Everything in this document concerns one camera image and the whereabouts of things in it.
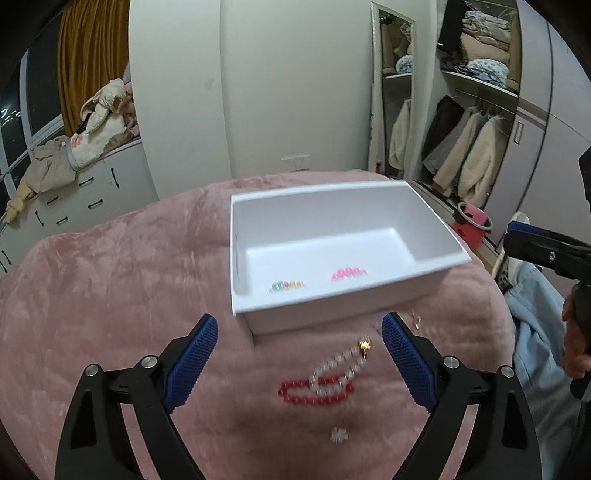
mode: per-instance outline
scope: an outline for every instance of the pink blanket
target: pink blanket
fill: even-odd
[[[413,403],[379,336],[387,311],[253,340],[232,317],[229,285],[231,194],[382,178],[352,171],[229,181],[40,242],[0,281],[0,419],[31,469],[53,478],[61,427],[86,365],[131,367],[208,312],[219,322],[217,347],[173,414],[208,479],[392,478],[427,413]],[[478,260],[452,270],[436,294],[398,308],[405,319],[411,310],[422,318],[419,334],[441,353],[491,371],[511,363],[511,315]],[[374,347],[347,401],[295,406],[277,395],[282,381],[305,378],[362,335]],[[126,417],[133,419],[129,409]],[[457,471],[473,418],[470,410],[442,478]],[[333,445],[334,427],[346,428],[349,440]],[[137,423],[128,428],[142,473],[158,478]]]

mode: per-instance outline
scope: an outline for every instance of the plastic storage box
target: plastic storage box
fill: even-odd
[[[232,311],[255,335],[431,293],[470,256],[405,181],[232,196]]]

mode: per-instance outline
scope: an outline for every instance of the orange curtain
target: orange curtain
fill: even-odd
[[[80,108],[129,62],[130,0],[73,0],[57,40],[57,85],[66,135],[80,125]]]

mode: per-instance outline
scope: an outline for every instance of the person's hand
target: person's hand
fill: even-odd
[[[585,353],[587,340],[575,320],[572,294],[564,300],[562,321],[566,322],[564,371],[569,377],[583,378],[591,370],[591,356]]]

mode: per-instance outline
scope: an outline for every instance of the light blue jeans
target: light blue jeans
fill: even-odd
[[[513,362],[534,419],[543,480],[552,480],[566,460],[581,408],[562,369],[564,299],[537,268],[525,263],[505,300],[517,329]]]

